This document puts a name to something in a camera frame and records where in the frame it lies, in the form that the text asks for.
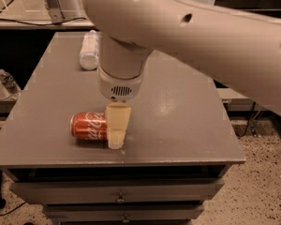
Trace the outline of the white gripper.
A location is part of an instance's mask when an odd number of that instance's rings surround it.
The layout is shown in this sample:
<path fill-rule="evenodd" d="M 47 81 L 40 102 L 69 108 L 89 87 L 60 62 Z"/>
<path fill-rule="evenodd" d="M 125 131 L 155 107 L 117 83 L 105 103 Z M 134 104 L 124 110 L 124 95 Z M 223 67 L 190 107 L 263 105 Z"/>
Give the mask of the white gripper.
<path fill-rule="evenodd" d="M 128 101 L 141 89 L 143 75 L 132 79 L 114 78 L 101 67 L 98 68 L 100 93 L 113 101 Z M 131 107 L 125 102 L 112 102 L 106 107 L 107 140 L 110 149 L 120 149 L 124 145 Z"/>

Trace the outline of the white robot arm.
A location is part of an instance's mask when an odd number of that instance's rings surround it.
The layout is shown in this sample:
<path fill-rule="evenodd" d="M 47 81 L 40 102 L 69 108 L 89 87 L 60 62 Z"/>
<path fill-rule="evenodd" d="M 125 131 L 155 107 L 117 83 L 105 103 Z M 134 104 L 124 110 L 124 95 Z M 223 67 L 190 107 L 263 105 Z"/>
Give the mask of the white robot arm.
<path fill-rule="evenodd" d="M 99 86 L 136 96 L 152 51 L 166 53 L 281 116 L 281 19 L 193 0 L 82 0 L 101 32 Z"/>

